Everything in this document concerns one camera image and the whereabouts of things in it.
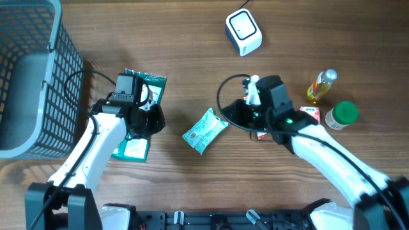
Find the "green lid white jar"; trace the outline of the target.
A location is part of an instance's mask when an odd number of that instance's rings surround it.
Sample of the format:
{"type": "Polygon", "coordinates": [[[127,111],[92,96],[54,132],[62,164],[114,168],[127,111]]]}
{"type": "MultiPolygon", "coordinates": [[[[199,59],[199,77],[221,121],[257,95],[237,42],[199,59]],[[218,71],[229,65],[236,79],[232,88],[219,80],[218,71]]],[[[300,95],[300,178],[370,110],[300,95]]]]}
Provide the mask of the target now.
{"type": "Polygon", "coordinates": [[[342,130],[353,124],[359,117],[359,110],[350,101],[343,101],[333,107],[325,115],[325,123],[329,128],[342,130]]]}

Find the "red stick packet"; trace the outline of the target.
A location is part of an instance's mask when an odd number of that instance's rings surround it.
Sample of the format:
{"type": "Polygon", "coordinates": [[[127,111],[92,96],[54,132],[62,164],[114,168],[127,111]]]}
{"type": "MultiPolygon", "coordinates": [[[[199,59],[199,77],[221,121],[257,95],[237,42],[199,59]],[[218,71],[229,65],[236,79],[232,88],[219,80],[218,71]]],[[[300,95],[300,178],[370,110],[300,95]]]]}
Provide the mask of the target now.
{"type": "Polygon", "coordinates": [[[266,132],[257,132],[257,139],[259,141],[264,141],[266,138],[267,133],[266,132]]]}

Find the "red white carton cup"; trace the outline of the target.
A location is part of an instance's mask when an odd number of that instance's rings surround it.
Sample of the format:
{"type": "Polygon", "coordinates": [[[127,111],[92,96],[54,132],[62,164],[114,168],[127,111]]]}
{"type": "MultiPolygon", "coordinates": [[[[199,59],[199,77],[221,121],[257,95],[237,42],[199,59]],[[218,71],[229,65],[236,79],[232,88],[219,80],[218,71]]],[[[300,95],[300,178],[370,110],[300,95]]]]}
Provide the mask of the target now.
{"type": "Polygon", "coordinates": [[[300,110],[308,113],[318,122],[318,124],[320,124],[320,110],[318,107],[303,106],[300,108],[300,110]]]}

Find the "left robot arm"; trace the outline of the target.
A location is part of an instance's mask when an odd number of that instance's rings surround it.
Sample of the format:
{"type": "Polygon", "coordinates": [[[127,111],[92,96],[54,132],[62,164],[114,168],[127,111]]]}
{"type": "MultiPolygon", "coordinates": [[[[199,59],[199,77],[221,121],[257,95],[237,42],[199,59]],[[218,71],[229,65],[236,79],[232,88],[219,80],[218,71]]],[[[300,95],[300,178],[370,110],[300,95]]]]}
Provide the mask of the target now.
{"type": "Polygon", "coordinates": [[[150,137],[165,127],[161,106],[151,101],[149,81],[121,73],[115,90],[87,112],[89,123],[64,164],[46,183],[32,183],[25,196],[28,229],[144,229],[135,206],[106,204],[95,192],[102,173],[123,141],[147,153],[150,137]]]}

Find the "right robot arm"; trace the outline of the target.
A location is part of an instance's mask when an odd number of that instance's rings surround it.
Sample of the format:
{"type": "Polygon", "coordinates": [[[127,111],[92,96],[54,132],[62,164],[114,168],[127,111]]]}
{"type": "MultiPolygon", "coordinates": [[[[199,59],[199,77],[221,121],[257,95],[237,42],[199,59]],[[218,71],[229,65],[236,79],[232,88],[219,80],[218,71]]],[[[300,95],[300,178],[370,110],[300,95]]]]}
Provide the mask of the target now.
{"type": "Polygon", "coordinates": [[[265,132],[319,170],[349,207],[320,199],[306,207],[311,229],[408,229],[408,179],[390,179],[341,146],[317,120],[295,110],[278,75],[240,74],[247,96],[220,108],[232,125],[265,132]]]}

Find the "mint green wipes packet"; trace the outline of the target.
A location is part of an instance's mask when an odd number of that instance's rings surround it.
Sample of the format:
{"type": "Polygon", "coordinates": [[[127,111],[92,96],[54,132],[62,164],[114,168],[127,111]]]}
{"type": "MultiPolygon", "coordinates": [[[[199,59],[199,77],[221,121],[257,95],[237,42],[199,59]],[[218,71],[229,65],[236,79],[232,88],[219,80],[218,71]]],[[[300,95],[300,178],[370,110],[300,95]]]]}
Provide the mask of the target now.
{"type": "Polygon", "coordinates": [[[209,108],[203,117],[186,133],[183,139],[201,155],[208,145],[226,128],[228,122],[221,120],[209,108]]]}

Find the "yellow liquid small bottle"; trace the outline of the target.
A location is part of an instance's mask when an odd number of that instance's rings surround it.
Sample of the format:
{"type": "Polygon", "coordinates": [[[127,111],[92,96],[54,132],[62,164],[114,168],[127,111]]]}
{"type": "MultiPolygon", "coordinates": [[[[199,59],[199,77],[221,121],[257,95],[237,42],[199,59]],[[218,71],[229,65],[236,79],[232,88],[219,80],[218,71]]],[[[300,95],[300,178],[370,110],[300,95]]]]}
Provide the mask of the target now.
{"type": "Polygon", "coordinates": [[[307,90],[307,101],[316,104],[329,91],[336,79],[337,72],[334,69],[321,72],[307,90]]]}

